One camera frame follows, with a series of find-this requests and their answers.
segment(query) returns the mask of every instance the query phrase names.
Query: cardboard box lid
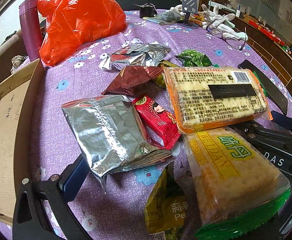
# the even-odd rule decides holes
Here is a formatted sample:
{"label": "cardboard box lid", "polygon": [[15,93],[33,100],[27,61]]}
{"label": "cardboard box lid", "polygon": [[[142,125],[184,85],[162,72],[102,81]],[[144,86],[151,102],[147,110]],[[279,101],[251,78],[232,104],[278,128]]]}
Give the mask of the cardboard box lid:
{"label": "cardboard box lid", "polygon": [[0,84],[0,217],[11,221],[16,196],[28,177],[30,122],[44,75],[39,59]]}

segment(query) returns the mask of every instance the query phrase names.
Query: purple thermos bottle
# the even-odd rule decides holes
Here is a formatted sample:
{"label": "purple thermos bottle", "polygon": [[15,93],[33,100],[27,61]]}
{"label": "purple thermos bottle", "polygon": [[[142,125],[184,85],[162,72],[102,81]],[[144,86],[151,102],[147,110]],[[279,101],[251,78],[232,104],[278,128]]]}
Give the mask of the purple thermos bottle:
{"label": "purple thermos bottle", "polygon": [[39,26],[37,0],[25,0],[19,6],[19,20],[30,61],[40,58],[39,49],[43,43],[43,37]]}

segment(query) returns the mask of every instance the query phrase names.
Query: metal screw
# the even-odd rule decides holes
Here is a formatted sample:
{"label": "metal screw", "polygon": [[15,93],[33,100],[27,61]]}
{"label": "metal screw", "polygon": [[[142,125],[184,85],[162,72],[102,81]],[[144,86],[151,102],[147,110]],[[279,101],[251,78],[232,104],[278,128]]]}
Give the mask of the metal screw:
{"label": "metal screw", "polygon": [[22,184],[24,184],[24,185],[27,184],[28,182],[29,182],[29,179],[27,179],[27,178],[22,180]]}
{"label": "metal screw", "polygon": [[58,178],[59,178],[58,174],[54,174],[54,175],[50,176],[51,181],[56,181],[56,180],[58,180]]}

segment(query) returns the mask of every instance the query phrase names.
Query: red snack package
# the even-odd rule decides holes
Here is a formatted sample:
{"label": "red snack package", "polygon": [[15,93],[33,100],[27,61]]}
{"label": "red snack package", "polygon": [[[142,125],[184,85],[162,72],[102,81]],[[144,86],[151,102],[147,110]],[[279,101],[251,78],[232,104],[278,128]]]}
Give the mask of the red snack package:
{"label": "red snack package", "polygon": [[108,85],[102,95],[121,94],[133,96],[137,86],[157,78],[163,72],[161,67],[125,66]]}
{"label": "red snack package", "polygon": [[164,148],[170,150],[180,136],[175,116],[148,96],[136,98],[133,104],[141,120],[163,140]]}

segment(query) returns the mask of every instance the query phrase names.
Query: eyeglass frame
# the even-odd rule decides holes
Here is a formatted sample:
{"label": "eyeglass frame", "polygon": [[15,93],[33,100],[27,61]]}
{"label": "eyeglass frame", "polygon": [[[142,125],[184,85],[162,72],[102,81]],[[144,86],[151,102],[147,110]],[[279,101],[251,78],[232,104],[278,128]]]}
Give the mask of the eyeglass frame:
{"label": "eyeglass frame", "polygon": [[[215,19],[215,20],[213,20],[212,22],[210,22],[208,25],[207,25],[207,27],[206,27],[206,31],[208,32],[208,33],[211,33],[211,32],[209,32],[208,30],[210,30],[209,29],[209,27],[210,27],[210,25],[212,25],[216,20],[218,20],[218,19],[220,19],[220,18],[222,18],[222,17],[224,17],[225,16],[225,14],[223,15],[223,16],[220,16],[220,17],[218,17],[217,19]],[[213,26],[215,29],[217,29],[218,31],[220,31],[220,33],[221,33],[221,37],[217,37],[217,36],[215,36],[215,34],[213,34],[213,33],[211,33],[211,35],[213,35],[214,37],[216,37],[216,38],[219,38],[219,39],[222,39],[224,42],[226,42],[229,46],[231,46],[232,48],[234,48],[234,49],[236,49],[236,50],[238,50],[238,51],[243,51],[243,48],[244,48],[244,46],[245,46],[245,44],[246,44],[246,39],[244,40],[244,43],[243,43],[243,45],[238,49],[238,48],[235,48],[234,46],[232,46],[231,44],[229,44],[228,42],[227,42],[227,39],[228,38],[231,38],[231,39],[234,39],[233,37],[228,37],[228,38],[224,38],[223,37],[223,33],[222,33],[222,31],[221,30],[219,30],[217,27],[215,27],[215,26]]]}

